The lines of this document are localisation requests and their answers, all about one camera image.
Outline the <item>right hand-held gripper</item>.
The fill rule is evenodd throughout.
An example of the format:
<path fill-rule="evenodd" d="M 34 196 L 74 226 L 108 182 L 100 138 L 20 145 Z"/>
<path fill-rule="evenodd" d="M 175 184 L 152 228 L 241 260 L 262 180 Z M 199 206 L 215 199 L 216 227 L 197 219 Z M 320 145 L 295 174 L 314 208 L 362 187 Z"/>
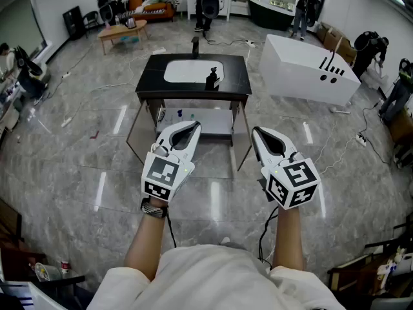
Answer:
<path fill-rule="evenodd" d="M 268 202 L 289 210 L 313 200 L 320 176 L 313 161 L 297 152 L 287 136 L 274 129 L 254 127 L 252 143 L 262 165 L 259 184 Z"/>

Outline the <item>black sink vanity cabinet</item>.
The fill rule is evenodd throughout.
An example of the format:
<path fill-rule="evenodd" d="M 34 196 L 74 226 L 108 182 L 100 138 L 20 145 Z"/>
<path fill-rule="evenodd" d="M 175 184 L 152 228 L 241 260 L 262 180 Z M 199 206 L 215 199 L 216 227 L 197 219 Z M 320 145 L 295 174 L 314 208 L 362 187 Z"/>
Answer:
<path fill-rule="evenodd" d="M 216 91 L 205 90 L 206 78 L 217 67 L 221 78 Z M 229 136 L 232 144 L 239 142 L 249 148 L 250 130 L 245 105 L 252 94 L 245 60 L 224 54 L 160 54 L 149 57 L 136 87 L 139 100 L 189 99 L 228 101 L 231 118 Z"/>

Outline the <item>small black object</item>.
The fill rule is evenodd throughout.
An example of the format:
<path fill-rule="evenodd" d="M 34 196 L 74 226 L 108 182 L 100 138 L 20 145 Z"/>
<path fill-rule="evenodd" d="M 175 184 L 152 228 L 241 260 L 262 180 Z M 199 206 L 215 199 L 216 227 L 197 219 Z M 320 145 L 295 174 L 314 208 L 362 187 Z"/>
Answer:
<path fill-rule="evenodd" d="M 206 77 L 205 90 L 216 91 L 221 78 L 217 75 L 217 67 L 212 67 L 210 74 Z"/>

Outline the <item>person's right forearm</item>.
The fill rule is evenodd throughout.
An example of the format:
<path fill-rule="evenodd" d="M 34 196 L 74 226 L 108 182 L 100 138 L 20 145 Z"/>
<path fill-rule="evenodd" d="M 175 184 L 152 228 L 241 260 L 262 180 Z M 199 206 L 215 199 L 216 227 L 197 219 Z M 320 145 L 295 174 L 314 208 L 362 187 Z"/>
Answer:
<path fill-rule="evenodd" d="M 298 207 L 289 210 L 284 210 L 282 207 L 278 209 L 272 266 L 283 266 L 298 271 L 305 269 Z"/>

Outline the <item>brown cabinet door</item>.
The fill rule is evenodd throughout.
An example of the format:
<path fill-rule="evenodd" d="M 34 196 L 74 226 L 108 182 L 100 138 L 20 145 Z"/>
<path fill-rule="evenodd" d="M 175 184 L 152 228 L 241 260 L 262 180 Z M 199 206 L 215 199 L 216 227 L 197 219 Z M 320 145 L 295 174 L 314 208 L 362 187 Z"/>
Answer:
<path fill-rule="evenodd" d="M 146 154 L 157 138 L 157 120 L 159 111 L 164 107 L 161 99 L 144 100 L 132 124 L 126 142 L 142 164 Z"/>

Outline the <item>white rectangular bathtub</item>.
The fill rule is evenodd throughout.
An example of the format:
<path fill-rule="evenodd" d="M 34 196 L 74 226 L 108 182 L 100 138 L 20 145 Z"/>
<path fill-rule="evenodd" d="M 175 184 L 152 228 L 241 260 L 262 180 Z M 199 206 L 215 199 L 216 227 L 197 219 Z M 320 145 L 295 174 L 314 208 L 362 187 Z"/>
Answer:
<path fill-rule="evenodd" d="M 320 80 L 319 66 L 330 51 L 302 41 L 269 34 L 259 71 L 271 96 L 306 99 L 344 106 L 360 86 L 347 64 L 344 76 L 329 74 Z"/>

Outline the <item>row of black tap fittings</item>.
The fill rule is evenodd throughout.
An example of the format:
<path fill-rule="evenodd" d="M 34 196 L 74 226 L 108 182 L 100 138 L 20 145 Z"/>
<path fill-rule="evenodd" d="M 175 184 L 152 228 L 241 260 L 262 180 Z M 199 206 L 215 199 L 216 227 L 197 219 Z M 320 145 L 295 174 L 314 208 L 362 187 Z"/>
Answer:
<path fill-rule="evenodd" d="M 322 60 L 319 69 L 322 71 L 320 80 L 326 80 L 329 74 L 335 74 L 337 76 L 344 76 L 345 66 L 347 63 L 345 60 L 338 55 L 335 51 L 331 50 L 330 55 L 324 57 Z"/>

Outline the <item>wooden coffee table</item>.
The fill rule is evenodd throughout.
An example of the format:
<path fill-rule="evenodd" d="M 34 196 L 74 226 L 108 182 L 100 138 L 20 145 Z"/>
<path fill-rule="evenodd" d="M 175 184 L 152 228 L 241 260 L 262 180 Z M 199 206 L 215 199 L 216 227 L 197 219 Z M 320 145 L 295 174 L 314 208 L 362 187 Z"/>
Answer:
<path fill-rule="evenodd" d="M 100 31 L 98 34 L 98 38 L 101 42 L 101 46 L 103 49 L 103 54 L 106 54 L 105 50 L 105 43 L 107 41 L 113 44 L 114 39 L 120 39 L 122 37 L 137 37 L 139 42 L 142 42 L 141 33 L 143 32 L 145 37 L 148 39 L 148 34 L 146 32 L 146 20 L 138 20 L 136 21 L 136 26 L 134 28 L 128 28 L 125 25 L 114 25 L 105 28 L 104 30 Z"/>

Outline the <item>orange sofa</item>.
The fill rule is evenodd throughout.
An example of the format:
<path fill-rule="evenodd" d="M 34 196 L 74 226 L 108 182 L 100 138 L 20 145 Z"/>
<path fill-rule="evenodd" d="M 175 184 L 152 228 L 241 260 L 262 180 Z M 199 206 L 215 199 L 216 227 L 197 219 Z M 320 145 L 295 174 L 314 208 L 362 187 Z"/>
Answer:
<path fill-rule="evenodd" d="M 133 17 L 135 21 L 138 21 L 138 20 L 150 21 L 150 20 L 157 20 L 157 19 L 169 19 L 173 21 L 176 8 L 172 8 L 172 5 L 167 5 L 167 7 L 162 10 L 145 12 L 143 10 L 143 7 L 140 6 L 140 7 L 137 7 L 133 11 L 129 11 L 129 2 L 128 2 L 128 8 L 126 12 L 123 14 L 123 16 L 125 16 L 126 18 Z"/>

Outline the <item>dark green bathtub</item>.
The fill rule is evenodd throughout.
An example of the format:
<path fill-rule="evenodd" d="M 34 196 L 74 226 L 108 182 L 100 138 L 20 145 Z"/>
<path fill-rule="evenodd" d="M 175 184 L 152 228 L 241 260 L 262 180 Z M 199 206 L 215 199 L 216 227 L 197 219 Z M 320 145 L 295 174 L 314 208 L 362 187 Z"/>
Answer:
<path fill-rule="evenodd" d="M 261 2 L 247 0 L 252 21 L 262 28 L 286 31 L 293 22 L 295 12 Z"/>

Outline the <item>white side cabinet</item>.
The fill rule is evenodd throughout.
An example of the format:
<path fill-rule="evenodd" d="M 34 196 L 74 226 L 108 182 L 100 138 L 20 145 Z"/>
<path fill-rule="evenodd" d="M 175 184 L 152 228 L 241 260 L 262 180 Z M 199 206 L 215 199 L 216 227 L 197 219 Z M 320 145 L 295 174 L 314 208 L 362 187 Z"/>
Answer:
<path fill-rule="evenodd" d="M 187 2 L 187 19 L 190 20 L 192 15 L 196 14 L 196 0 L 186 0 Z M 231 0 L 219 0 L 219 17 L 226 17 L 229 21 L 231 9 Z"/>

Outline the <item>person's white shirt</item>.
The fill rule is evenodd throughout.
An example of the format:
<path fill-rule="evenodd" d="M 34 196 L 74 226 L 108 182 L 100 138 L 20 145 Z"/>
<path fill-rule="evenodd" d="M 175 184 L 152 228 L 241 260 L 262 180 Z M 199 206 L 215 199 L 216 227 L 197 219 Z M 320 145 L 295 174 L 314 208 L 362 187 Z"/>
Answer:
<path fill-rule="evenodd" d="M 178 247 L 156 277 L 108 270 L 87 310 L 345 310 L 313 273 L 266 271 L 251 253 L 220 245 Z"/>

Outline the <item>black chair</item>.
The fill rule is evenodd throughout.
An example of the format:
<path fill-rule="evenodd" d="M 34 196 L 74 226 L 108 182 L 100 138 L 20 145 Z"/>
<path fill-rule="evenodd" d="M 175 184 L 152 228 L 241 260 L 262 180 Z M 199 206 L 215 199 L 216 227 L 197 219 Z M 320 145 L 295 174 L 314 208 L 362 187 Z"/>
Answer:
<path fill-rule="evenodd" d="M 83 17 L 83 24 L 85 26 L 85 35 L 88 37 L 89 31 L 99 28 L 101 24 L 99 23 L 99 13 L 98 11 L 91 11 Z"/>

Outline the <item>black floor cabinet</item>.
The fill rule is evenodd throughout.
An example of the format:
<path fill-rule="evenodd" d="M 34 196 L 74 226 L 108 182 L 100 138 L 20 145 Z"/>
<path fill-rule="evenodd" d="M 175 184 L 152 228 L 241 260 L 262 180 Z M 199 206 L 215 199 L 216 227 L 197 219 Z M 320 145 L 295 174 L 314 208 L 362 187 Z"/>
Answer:
<path fill-rule="evenodd" d="M 70 40 L 76 40 L 85 35 L 85 24 L 81 10 L 78 6 L 70 9 L 63 14 L 65 26 Z"/>

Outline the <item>clear glass bowl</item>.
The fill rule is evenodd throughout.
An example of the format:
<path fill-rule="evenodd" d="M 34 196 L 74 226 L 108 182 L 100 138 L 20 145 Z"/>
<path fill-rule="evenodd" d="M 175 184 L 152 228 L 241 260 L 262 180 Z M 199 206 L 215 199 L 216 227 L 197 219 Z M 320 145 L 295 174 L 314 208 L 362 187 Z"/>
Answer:
<path fill-rule="evenodd" d="M 50 282 L 60 280 L 61 272 L 58 268 L 37 262 L 35 264 L 35 274 L 40 282 Z"/>

